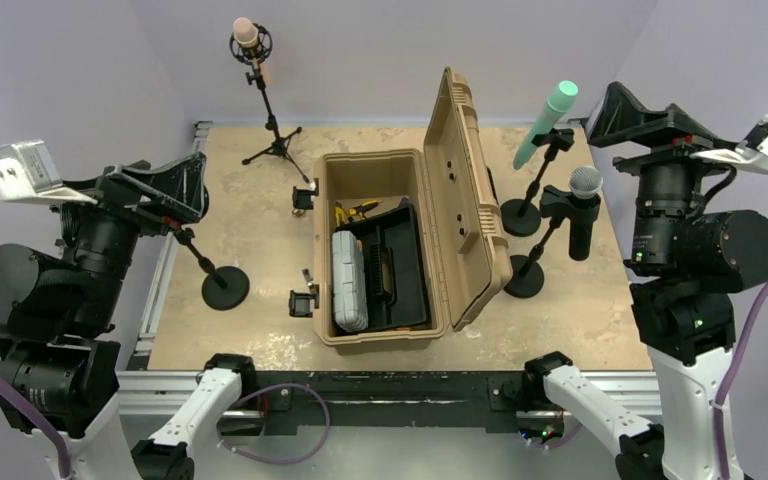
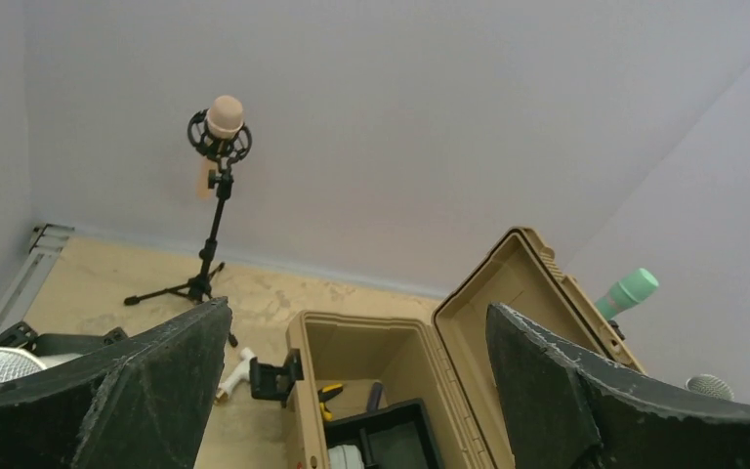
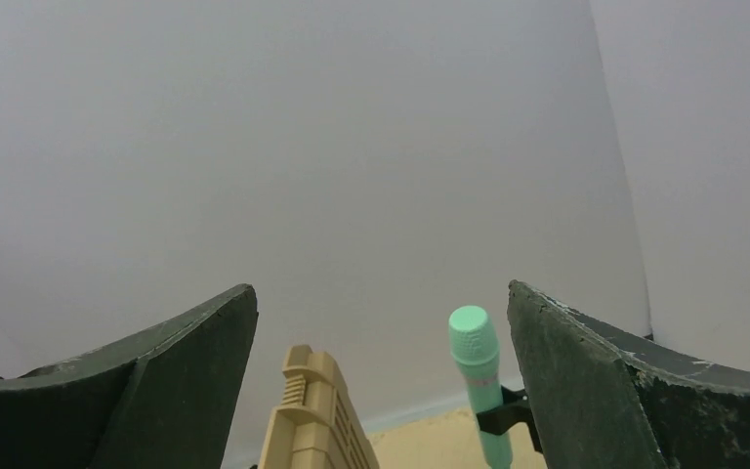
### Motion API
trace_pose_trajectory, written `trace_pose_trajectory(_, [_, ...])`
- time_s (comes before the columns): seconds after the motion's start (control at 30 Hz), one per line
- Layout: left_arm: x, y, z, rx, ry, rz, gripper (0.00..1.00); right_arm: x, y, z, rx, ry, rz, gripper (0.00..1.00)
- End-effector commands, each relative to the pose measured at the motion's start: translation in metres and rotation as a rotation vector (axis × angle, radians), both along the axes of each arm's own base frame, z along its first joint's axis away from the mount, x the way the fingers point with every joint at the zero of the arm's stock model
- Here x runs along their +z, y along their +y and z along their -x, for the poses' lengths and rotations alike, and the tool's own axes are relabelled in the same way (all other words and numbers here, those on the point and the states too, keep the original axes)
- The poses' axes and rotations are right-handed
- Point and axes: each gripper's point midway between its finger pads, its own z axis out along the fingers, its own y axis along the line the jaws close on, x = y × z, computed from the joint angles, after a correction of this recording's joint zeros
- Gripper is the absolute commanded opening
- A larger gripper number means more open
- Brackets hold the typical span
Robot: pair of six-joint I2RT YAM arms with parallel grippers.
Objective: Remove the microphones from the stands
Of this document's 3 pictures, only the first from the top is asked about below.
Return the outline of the pink microphone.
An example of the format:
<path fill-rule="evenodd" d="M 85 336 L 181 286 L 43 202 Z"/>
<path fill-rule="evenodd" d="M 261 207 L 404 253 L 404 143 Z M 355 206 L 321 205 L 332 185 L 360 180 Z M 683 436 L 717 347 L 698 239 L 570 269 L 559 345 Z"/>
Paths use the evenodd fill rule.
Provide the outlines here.
<path fill-rule="evenodd" d="M 234 58 L 252 68 L 247 75 L 249 83 L 270 83 L 270 73 L 265 66 L 272 53 L 272 38 L 269 31 L 246 17 L 239 17 L 232 24 L 229 48 Z"/>

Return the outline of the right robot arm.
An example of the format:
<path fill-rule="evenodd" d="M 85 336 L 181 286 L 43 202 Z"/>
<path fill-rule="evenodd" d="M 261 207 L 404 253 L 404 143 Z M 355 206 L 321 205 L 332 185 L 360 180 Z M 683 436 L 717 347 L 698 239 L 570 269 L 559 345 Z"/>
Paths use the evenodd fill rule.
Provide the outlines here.
<path fill-rule="evenodd" d="M 741 479 L 729 392 L 768 296 L 768 218 L 708 212 L 703 179 L 768 175 L 768 113 L 739 141 L 720 138 L 676 105 L 651 110 L 622 83 L 605 93 L 588 142 L 647 153 L 614 167 L 639 180 L 630 257 L 632 313 L 658 382 L 661 421 L 642 419 L 552 352 L 525 364 L 525 411 L 572 415 L 611 453 L 623 479 Z"/>

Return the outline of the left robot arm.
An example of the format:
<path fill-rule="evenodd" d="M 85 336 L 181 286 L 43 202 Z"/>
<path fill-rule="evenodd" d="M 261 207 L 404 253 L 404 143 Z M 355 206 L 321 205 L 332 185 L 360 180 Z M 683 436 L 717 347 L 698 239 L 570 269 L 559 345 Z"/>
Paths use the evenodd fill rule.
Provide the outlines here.
<path fill-rule="evenodd" d="M 44 143 L 0 146 L 0 199 L 60 219 L 59 256 L 0 245 L 0 409 L 27 439 L 52 443 L 59 479 L 191 479 L 199 448 L 220 443 L 223 413 L 257 399 L 251 358 L 216 354 L 168 425 L 135 446 L 123 433 L 112 316 L 139 239 L 191 245 L 205 166 L 198 152 L 68 181 Z"/>

